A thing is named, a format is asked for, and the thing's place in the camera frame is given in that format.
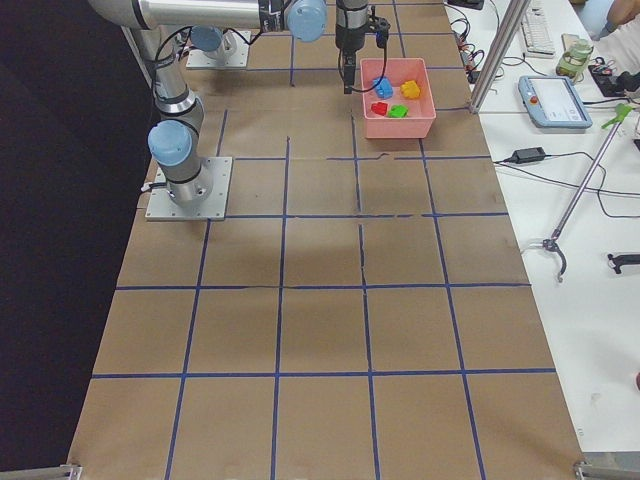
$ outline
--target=white table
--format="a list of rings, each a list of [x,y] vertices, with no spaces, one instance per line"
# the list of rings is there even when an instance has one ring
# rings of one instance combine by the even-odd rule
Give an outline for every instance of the white table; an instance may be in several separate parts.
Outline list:
[[[502,17],[508,0],[495,0]],[[549,30],[562,53],[562,33],[588,38],[568,0],[543,0]],[[450,19],[460,17],[451,10]],[[482,11],[464,9],[471,25],[468,41],[489,48],[496,29],[490,2]],[[518,34],[509,55],[523,49]],[[552,73],[557,59],[531,59],[544,73]],[[585,150],[595,155],[607,132],[600,125],[613,110],[590,109],[594,126],[584,133],[549,134],[537,129],[524,113],[517,81],[533,75],[526,66],[506,67],[481,108],[480,119],[494,160],[510,157],[519,148],[543,147],[547,153]],[[577,86],[584,101],[601,100],[597,87],[585,75]],[[632,113],[614,139],[603,166],[608,169],[605,188],[640,192],[638,113]],[[528,171],[571,183],[580,183],[589,167],[584,156],[549,159]],[[521,247],[550,236],[573,190],[531,180],[497,167],[498,178]],[[598,186],[600,173],[591,185]],[[640,215],[640,199],[605,197],[614,214]],[[607,266],[606,254],[640,253],[640,219],[605,217],[594,194],[585,194],[569,220],[559,244],[568,260],[564,282],[555,276],[559,260],[540,249],[526,250],[523,260],[549,346],[553,354],[569,412],[584,452],[640,451],[640,266],[623,267],[622,275]]]

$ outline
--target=green jar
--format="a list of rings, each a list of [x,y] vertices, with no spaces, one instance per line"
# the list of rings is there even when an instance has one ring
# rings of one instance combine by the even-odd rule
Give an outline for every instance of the green jar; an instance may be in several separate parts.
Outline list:
[[[591,52],[593,47],[587,40],[583,38],[577,40],[560,58],[556,74],[569,77],[575,83],[576,78],[587,68]]]

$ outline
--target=blue block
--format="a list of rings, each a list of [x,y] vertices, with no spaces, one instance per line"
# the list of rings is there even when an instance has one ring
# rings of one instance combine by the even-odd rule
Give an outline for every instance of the blue block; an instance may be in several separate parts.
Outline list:
[[[378,83],[378,80],[380,80],[380,77],[374,78],[373,85],[376,85]],[[382,77],[382,81],[375,88],[375,90],[378,97],[383,100],[393,97],[393,88],[391,87],[391,83],[389,82],[389,79],[387,77]]]

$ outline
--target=blue object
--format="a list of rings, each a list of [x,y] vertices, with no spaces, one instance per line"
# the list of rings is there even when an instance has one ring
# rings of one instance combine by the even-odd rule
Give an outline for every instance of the blue object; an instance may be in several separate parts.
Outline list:
[[[191,43],[203,52],[215,52],[222,44],[222,31],[216,27],[193,27]]]
[[[376,94],[378,98],[386,100],[388,98],[393,97],[393,88],[391,87],[391,83],[387,77],[382,77],[382,81],[378,83],[380,77],[376,77],[373,79],[373,85],[377,85],[375,88]]]
[[[585,129],[593,125],[568,77],[520,77],[518,90],[537,127]]]
[[[189,129],[175,120],[160,122],[149,132],[149,150],[165,167],[174,167],[184,162],[193,148]]]
[[[303,42],[314,42],[324,33],[327,4],[324,0],[298,0],[289,9],[287,26]]]

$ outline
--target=tablet screen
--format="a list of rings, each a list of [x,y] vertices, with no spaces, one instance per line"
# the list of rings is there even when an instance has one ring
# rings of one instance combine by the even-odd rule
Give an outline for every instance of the tablet screen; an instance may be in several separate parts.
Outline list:
[[[581,122],[585,120],[573,94],[561,78],[532,78],[531,85],[540,107],[551,122]]]

